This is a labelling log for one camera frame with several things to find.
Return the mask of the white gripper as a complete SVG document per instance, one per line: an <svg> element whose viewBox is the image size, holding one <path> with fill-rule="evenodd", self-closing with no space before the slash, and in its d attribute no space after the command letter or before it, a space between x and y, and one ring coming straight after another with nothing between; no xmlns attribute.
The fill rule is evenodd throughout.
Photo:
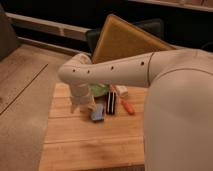
<svg viewBox="0 0 213 171"><path fill-rule="evenodd" d="M77 109L77 105L86 105L87 108L91 111L96 110L96 103L94 101L91 101L92 96L90 92L90 88L88 84L79 84L79 85L73 85L71 84L69 86L70 89L70 99L72 101L72 105L70 108L71 113L75 113L75 110Z"/></svg>

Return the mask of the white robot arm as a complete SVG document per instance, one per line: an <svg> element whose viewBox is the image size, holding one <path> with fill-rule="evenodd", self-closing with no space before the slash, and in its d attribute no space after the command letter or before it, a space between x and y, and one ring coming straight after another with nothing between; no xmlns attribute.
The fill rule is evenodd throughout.
<svg viewBox="0 0 213 171"><path fill-rule="evenodd" d="M146 87L145 171L213 171L213 53L179 49L92 64L78 54L59 69L74 104L90 83Z"/></svg>

